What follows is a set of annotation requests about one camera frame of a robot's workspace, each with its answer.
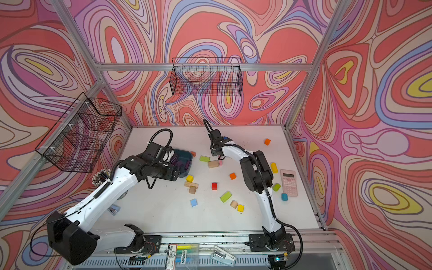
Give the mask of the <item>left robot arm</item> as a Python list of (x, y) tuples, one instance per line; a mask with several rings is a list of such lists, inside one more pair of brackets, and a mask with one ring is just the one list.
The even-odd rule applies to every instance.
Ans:
[(177, 180), (180, 169), (174, 163), (172, 138), (171, 129), (158, 130), (143, 153), (118, 161), (110, 176), (85, 199), (64, 214), (51, 214), (46, 221), (49, 247), (75, 266), (98, 251), (143, 252), (148, 241), (135, 225), (127, 223), (124, 228), (107, 232), (93, 233), (91, 229), (109, 207), (140, 182), (145, 181), (148, 189), (152, 189), (150, 179)]

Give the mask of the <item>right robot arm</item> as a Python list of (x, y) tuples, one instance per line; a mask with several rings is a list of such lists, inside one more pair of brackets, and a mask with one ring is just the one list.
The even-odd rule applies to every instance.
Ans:
[(263, 217), (263, 233), (249, 235), (249, 241), (245, 244), (253, 252), (265, 250), (277, 252), (285, 249), (290, 254), (296, 250), (292, 234), (286, 232), (287, 228), (291, 228), (299, 238), (299, 254), (303, 254), (303, 239), (298, 229), (277, 218), (273, 205), (273, 173), (264, 153), (262, 151), (252, 153), (244, 149), (232, 139), (223, 136), (218, 129), (212, 128), (206, 119), (203, 120), (203, 124), (210, 139), (211, 154), (239, 162), (244, 182), (258, 201)]

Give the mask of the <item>teal plastic storage bin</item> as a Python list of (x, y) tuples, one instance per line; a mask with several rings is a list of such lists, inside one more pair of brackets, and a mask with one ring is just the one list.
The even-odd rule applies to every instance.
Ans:
[(192, 164), (192, 153), (186, 150), (174, 149), (174, 157), (172, 158), (172, 164), (179, 168), (179, 178), (185, 178), (188, 176), (191, 164)]

